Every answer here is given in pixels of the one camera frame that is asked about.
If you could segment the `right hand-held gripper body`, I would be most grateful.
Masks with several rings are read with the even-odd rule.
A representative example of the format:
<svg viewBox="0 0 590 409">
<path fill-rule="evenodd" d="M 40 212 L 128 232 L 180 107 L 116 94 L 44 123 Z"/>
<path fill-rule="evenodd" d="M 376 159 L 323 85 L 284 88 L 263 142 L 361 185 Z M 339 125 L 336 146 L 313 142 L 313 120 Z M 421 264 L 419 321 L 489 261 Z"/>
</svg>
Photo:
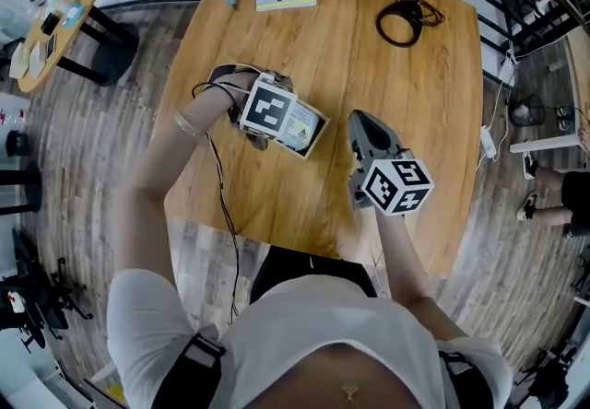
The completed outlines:
<svg viewBox="0 0 590 409">
<path fill-rule="evenodd" d="M 419 210 L 433 188 L 424 162 L 407 148 L 382 158 L 365 158 L 348 179 L 353 208 L 373 206 L 385 216 Z"/>
</svg>

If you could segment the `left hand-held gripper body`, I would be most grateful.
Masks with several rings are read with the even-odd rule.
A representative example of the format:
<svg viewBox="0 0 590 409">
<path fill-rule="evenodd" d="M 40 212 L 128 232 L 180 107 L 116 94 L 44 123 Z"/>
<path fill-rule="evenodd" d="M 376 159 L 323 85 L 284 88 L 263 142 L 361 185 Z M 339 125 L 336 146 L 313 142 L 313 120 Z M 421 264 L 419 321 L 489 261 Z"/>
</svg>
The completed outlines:
<svg viewBox="0 0 590 409">
<path fill-rule="evenodd" d="M 215 67 L 208 82 L 217 83 L 223 76 L 235 73 L 255 74 L 249 90 L 229 86 L 229 91 L 240 91 L 243 106 L 228 111 L 230 125 L 245 134 L 258 150 L 265 151 L 269 141 L 277 141 L 285 133 L 298 96 L 286 76 L 250 64 L 221 64 Z"/>
</svg>

